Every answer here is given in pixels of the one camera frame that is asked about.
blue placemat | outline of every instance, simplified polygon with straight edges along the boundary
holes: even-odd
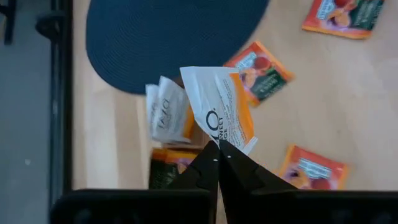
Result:
[[[247,41],[268,0],[91,0],[86,49],[110,85],[145,93],[184,66],[222,66]]]

table surface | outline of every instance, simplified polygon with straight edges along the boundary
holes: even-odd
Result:
[[[90,0],[74,3],[74,188],[144,189],[150,149],[144,96],[97,76],[85,50]],[[270,170],[298,144],[351,167],[347,189],[398,189],[398,1],[386,1],[368,40],[305,32],[311,0],[274,0],[261,41],[296,79],[252,108],[250,157]]]

black frame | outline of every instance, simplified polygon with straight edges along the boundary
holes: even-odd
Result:
[[[17,0],[8,0],[6,5],[0,4],[0,13],[7,17],[6,30],[4,31],[4,44],[12,43],[14,24],[17,9]]]
[[[298,190],[220,140],[166,189],[77,190],[56,202],[50,222],[214,224],[218,182],[232,224],[398,221],[398,192]]]
[[[50,208],[72,190],[73,0],[51,0],[51,10],[36,25],[51,41]]]

crumpled packet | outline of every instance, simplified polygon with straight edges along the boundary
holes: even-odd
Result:
[[[197,124],[214,142],[227,140],[245,154],[257,143],[236,68],[180,68]]]
[[[147,85],[147,113],[152,139],[163,142],[190,142],[193,112],[185,90],[166,77],[156,88]]]

tea bag packet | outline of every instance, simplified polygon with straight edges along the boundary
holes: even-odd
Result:
[[[252,106],[260,103],[292,81],[288,71],[260,42],[254,42],[225,64],[239,70],[244,93]]]
[[[155,148],[150,160],[149,188],[164,189],[182,172],[201,151]]]
[[[180,68],[195,121],[217,144],[220,139],[249,154],[257,142],[238,69]]]
[[[159,87],[155,84],[147,84],[145,86],[146,91],[146,113],[147,113],[147,124],[149,127],[149,134],[152,135],[153,120],[155,115],[155,109],[157,105],[157,94]]]
[[[351,39],[370,37],[384,0],[314,0],[302,29]]]
[[[160,77],[152,121],[152,138],[163,143],[190,142],[193,112],[185,90]]]
[[[343,189],[348,166],[296,145],[289,146],[279,177],[298,189]]]

